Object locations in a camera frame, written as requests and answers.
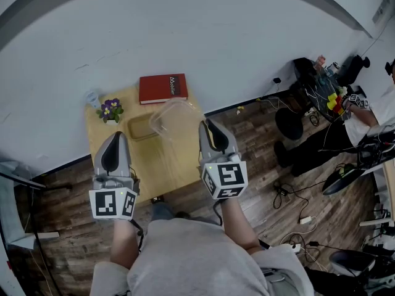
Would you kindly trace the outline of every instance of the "yellow object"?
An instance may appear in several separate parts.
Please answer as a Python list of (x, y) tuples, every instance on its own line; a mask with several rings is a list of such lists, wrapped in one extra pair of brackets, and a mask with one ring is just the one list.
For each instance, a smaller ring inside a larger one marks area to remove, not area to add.
[(338, 103), (335, 100), (329, 101), (328, 103), (326, 103), (326, 106), (328, 107), (328, 109), (333, 110), (333, 108), (338, 105)]
[(328, 96), (328, 100), (333, 101), (333, 100), (336, 100), (337, 97), (338, 97), (338, 95), (336, 93), (332, 93), (330, 96)]
[[(198, 129), (191, 130), (188, 139), (170, 142), (159, 135), (135, 141), (130, 136), (135, 127), (130, 120), (149, 115), (159, 110), (162, 104), (140, 105), (138, 86), (131, 86), (100, 98), (101, 102), (117, 97), (124, 109), (117, 125), (107, 125), (98, 117), (96, 110), (85, 106), (85, 124), (88, 133), (89, 150), (92, 159), (102, 143), (116, 131), (123, 132), (128, 139), (133, 169), (141, 179), (138, 202), (158, 197), (172, 190), (200, 180), (196, 155), (199, 152)], [(199, 108), (191, 89), (188, 87), (188, 101)]]

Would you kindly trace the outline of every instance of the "wooden floor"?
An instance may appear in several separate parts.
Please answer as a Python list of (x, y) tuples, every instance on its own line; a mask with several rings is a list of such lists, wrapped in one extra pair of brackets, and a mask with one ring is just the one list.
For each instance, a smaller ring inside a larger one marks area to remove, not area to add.
[[(310, 124), (308, 117), (303, 118), (304, 135), (300, 141), (293, 142), (281, 136), (274, 117), (275, 109), (267, 101), (249, 104), (239, 115), (233, 109), (213, 117), (223, 123), (237, 138), (242, 158), (247, 161), (249, 175), (249, 187), (241, 196), (240, 202), (258, 237), (270, 245), (279, 244), (283, 236), (289, 232), (307, 232), (315, 224), (314, 221), (306, 225), (297, 224), (299, 212), (305, 201), (294, 195), (283, 199), (281, 208), (275, 210), (273, 200), (276, 193), (273, 183), (280, 180), (282, 183), (292, 184), (295, 189), (301, 189), (324, 181), (337, 164), (355, 160), (353, 155), (341, 154), (320, 168), (298, 178), (292, 177), (289, 168), (282, 169), (278, 166), (273, 153), (274, 142), (282, 140), (286, 147), (296, 146), (315, 131), (326, 127), (328, 123), (320, 117), (321, 124), (316, 128)], [(88, 190), (92, 188), (92, 175), (93, 167), (90, 160), (48, 175), (43, 179), (48, 186), (69, 182), (73, 184), (72, 191), (50, 191), (35, 196), (34, 199), (34, 206), (38, 211), (36, 221), (39, 231), (59, 231), (60, 234), (58, 239), (43, 241), (43, 248), (63, 295), (88, 295), (94, 264), (109, 259), (112, 222), (98, 221), (91, 217)], [(363, 176), (346, 190), (331, 197), (321, 195), (321, 188), (322, 184), (299, 193), (309, 200), (303, 215), (316, 216), (318, 219), (316, 230), (304, 235), (305, 241), (319, 241), (321, 244), (343, 249), (358, 249), (364, 237), (372, 234), (371, 228), (358, 226), (359, 221), (366, 220), (372, 215), (374, 199), (371, 178)], [(15, 194), (24, 225), (28, 218), (26, 193), (23, 189), (15, 189)], [(202, 182), (175, 190), (165, 198), (176, 212), (185, 211), (193, 216), (215, 218), (212, 211), (213, 200)], [(135, 219), (146, 229), (150, 218), (151, 204), (141, 203), (135, 210)], [(318, 257), (319, 263), (330, 270), (328, 257), (333, 252), (332, 249), (320, 247), (319, 251), (309, 250), (311, 255)], [(43, 293), (49, 295), (44, 277), (30, 253), (18, 248), (11, 248), (10, 252), (12, 260), (19, 266), (22, 266), (23, 260), (26, 261), (30, 276), (39, 282)], [(33, 256), (44, 269), (38, 249), (35, 249)], [(318, 269), (315, 263), (306, 263), (304, 257), (302, 255), (299, 258), (305, 265)], [(44, 273), (55, 295), (56, 291), (49, 276)]]

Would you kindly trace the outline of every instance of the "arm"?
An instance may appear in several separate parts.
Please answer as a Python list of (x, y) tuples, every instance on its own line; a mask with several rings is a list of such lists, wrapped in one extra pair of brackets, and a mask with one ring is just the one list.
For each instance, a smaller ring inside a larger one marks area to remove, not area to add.
[(128, 220), (115, 220), (110, 261), (130, 269), (137, 257), (135, 228)]
[(238, 199), (228, 199), (221, 204), (225, 234), (250, 255), (261, 251), (259, 240), (241, 210)]
[(364, 124), (373, 127), (378, 124), (377, 119), (372, 111), (361, 109), (356, 105), (350, 105), (349, 110)]

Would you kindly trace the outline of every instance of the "clear plastic container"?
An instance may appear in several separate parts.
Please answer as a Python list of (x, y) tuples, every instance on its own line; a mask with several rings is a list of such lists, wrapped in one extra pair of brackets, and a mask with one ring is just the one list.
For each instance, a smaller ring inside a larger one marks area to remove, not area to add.
[(188, 139), (198, 133), (199, 123), (205, 119), (203, 113), (189, 101), (174, 98), (149, 119), (149, 126), (169, 141)]

